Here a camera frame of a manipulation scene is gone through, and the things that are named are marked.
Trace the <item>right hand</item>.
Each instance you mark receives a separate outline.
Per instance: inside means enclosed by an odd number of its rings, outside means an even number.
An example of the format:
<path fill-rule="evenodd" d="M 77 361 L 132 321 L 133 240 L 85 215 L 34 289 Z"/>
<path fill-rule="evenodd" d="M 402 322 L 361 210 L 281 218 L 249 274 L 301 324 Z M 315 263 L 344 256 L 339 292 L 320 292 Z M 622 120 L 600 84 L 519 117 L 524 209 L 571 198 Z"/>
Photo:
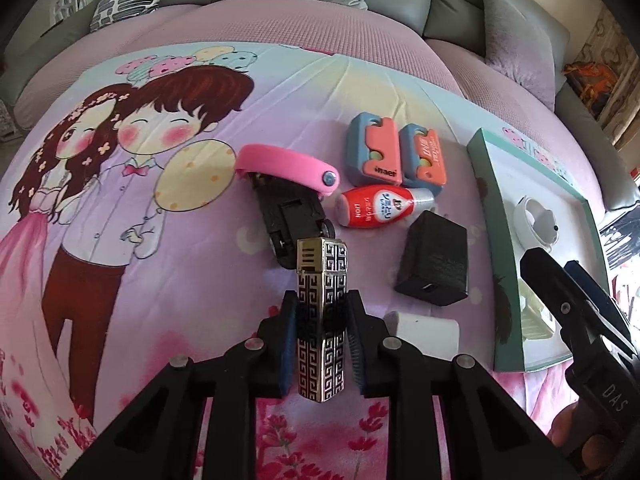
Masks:
<path fill-rule="evenodd" d="M 577 402 L 555 417 L 548 437 L 581 479 L 639 478 L 639 424 L 623 441 L 599 434 L 593 412 Z"/>

